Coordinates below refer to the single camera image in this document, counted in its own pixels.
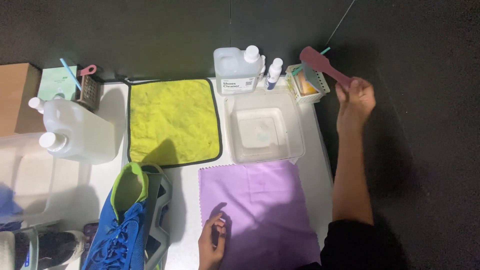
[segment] metal basket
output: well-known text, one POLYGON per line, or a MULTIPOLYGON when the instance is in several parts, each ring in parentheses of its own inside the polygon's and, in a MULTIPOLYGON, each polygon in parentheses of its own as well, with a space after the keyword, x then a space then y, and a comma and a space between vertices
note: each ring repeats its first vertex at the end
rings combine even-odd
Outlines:
POLYGON ((100 83, 96 82, 89 75, 82 76, 80 97, 74 101, 95 113, 100 104, 100 83))

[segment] yellow microfiber towel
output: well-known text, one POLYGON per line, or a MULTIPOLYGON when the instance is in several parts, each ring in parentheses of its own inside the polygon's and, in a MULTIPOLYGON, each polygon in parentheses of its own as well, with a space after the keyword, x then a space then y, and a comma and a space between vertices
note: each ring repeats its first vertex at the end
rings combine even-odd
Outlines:
POLYGON ((222 136, 210 80, 127 84, 129 161, 169 168, 220 157, 222 136))

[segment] hand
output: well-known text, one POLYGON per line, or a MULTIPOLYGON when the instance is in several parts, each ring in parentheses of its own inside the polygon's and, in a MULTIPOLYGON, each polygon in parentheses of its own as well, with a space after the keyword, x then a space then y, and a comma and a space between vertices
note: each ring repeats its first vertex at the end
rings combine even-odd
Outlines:
POLYGON ((363 125, 375 107, 373 86, 362 78, 353 77, 348 89, 337 83, 335 90, 340 102, 336 121, 338 136, 361 136, 363 125))
POLYGON ((225 251, 225 223, 220 219, 222 213, 211 217, 205 222, 202 235, 198 239, 198 251, 200 255, 199 270, 217 270, 225 251), (218 245, 215 246, 212 241, 212 230, 217 230, 218 245))

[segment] cardboard box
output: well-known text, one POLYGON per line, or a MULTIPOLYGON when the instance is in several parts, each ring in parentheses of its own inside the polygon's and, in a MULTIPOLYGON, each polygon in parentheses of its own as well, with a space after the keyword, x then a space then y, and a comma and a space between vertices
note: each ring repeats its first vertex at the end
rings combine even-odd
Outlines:
POLYGON ((43 114, 28 106, 40 77, 28 63, 0 66, 0 137, 45 131, 43 114))

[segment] white basket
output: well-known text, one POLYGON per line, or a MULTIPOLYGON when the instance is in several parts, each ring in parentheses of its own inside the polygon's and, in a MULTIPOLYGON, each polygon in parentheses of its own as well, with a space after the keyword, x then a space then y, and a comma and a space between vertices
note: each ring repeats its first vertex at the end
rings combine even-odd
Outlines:
POLYGON ((299 66, 301 66, 301 64, 288 66, 287 70, 286 70, 287 74, 285 75, 285 80, 287 82, 287 87, 290 90, 290 92, 293 94, 293 96, 295 97, 295 100, 297 101, 298 104, 316 103, 316 102, 320 101, 320 99, 323 96, 325 96, 327 93, 330 93, 330 88, 328 87, 327 82, 325 81, 323 73, 316 72, 318 82, 322 86, 324 92, 323 93, 317 93, 317 94, 311 94, 311 95, 307 95, 307 96, 302 96, 300 94, 300 86, 298 84, 298 80, 297 80, 296 76, 292 76, 292 71, 299 66))

